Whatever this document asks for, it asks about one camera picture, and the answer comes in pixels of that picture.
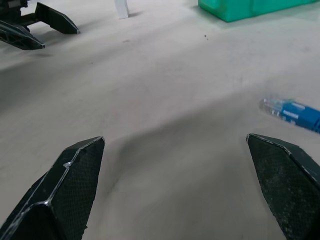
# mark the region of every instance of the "white floor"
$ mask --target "white floor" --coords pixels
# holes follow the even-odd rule
[[[269,94],[320,108],[319,3],[234,23],[196,0],[128,0],[122,20],[112,0],[43,3],[81,34],[37,23],[46,49],[0,43],[0,222],[65,147],[103,135],[83,239],[285,239],[245,139],[320,159],[318,135],[258,109]]]

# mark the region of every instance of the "white object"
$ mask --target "white object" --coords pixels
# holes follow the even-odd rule
[[[119,19],[126,19],[129,17],[129,9],[127,0],[114,0],[115,8],[118,12]]]

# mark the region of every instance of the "green plastic box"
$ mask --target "green plastic box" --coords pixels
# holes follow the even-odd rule
[[[199,7],[218,18],[232,22],[318,0],[198,0]]]

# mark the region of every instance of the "blue marker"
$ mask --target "blue marker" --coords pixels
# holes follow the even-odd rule
[[[267,113],[299,127],[320,133],[320,111],[292,99],[265,98],[260,107]]]

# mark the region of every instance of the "gray floor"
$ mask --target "gray floor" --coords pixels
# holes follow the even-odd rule
[[[318,135],[258,102],[320,108],[320,4],[227,24],[193,0],[128,1],[123,20],[112,1],[43,2],[81,34],[39,23],[46,49],[0,44],[0,221],[65,147],[103,135],[83,239],[285,239],[245,140],[281,138],[318,161]]]

